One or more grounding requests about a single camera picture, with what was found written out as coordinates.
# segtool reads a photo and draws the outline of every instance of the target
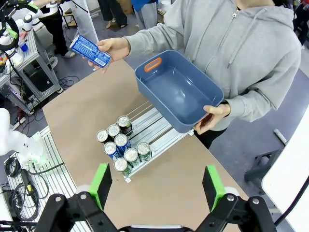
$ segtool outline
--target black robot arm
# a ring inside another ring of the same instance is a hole
[[[69,232],[75,222],[86,221],[94,232],[193,232],[182,226],[127,226],[117,229],[104,213],[104,205],[112,184],[109,165],[106,164],[101,182],[97,183],[97,193],[80,192],[70,198],[61,194],[49,197],[36,225],[36,232]],[[207,199],[211,194],[209,171],[206,167],[203,187]],[[276,232],[276,227],[267,205],[261,197],[251,197],[247,201],[240,196],[227,193],[215,205],[209,204],[211,212],[206,216],[196,232],[222,232],[227,224],[237,224],[241,232]]]

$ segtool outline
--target soda can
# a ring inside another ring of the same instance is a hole
[[[107,133],[110,135],[110,137],[115,138],[116,135],[120,134],[120,127],[116,124],[112,124],[108,127]]]
[[[124,158],[132,167],[137,166],[140,163],[140,158],[137,153],[137,150],[134,148],[129,148],[125,151]]]
[[[130,141],[127,139],[127,137],[124,134],[119,134],[115,137],[115,144],[119,148],[119,150],[122,152],[122,154],[125,153],[125,151],[131,147]]]
[[[148,161],[151,158],[151,149],[148,143],[141,142],[136,147],[141,161]]]
[[[87,58],[94,64],[104,68],[111,60],[111,55],[101,52],[93,42],[82,35],[77,35],[70,45],[70,49]]]
[[[117,121],[122,134],[129,136],[133,133],[132,124],[127,116],[120,116]]]
[[[122,172],[123,175],[129,176],[132,172],[132,167],[127,163],[124,158],[118,158],[114,161],[114,168]]]
[[[99,130],[96,135],[100,143],[114,142],[114,139],[107,133],[106,130]]]
[[[113,142],[107,142],[104,145],[104,152],[112,159],[115,160],[117,158],[122,157],[123,155],[121,154],[120,150],[116,146],[115,143]]]

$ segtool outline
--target gray hoodie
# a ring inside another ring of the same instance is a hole
[[[301,44],[293,32],[293,11],[252,7],[235,0],[176,0],[165,24],[126,37],[131,55],[184,48],[184,55],[224,92],[229,116],[252,122],[278,109],[298,70]]]

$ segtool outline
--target green can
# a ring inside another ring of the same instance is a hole
[[[134,148],[128,148],[124,153],[124,157],[132,167],[136,167],[140,163],[139,155]]]
[[[151,159],[151,149],[148,143],[141,142],[137,145],[136,149],[142,161]]]
[[[131,167],[131,165],[129,165],[127,163],[125,158],[117,158],[114,161],[114,168],[117,171],[122,172],[122,174],[125,175],[125,176],[129,176],[132,172],[132,167]]]

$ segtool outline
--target brown table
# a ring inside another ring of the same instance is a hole
[[[209,213],[202,178],[216,166],[225,186],[246,194],[200,141],[184,139],[126,183],[96,141],[96,132],[146,102],[134,71],[123,60],[105,75],[94,72],[44,108],[53,139],[76,185],[89,184],[100,163],[109,162],[113,184],[104,211],[116,227],[130,224],[182,224],[195,229]],[[228,225],[225,232],[238,231]]]

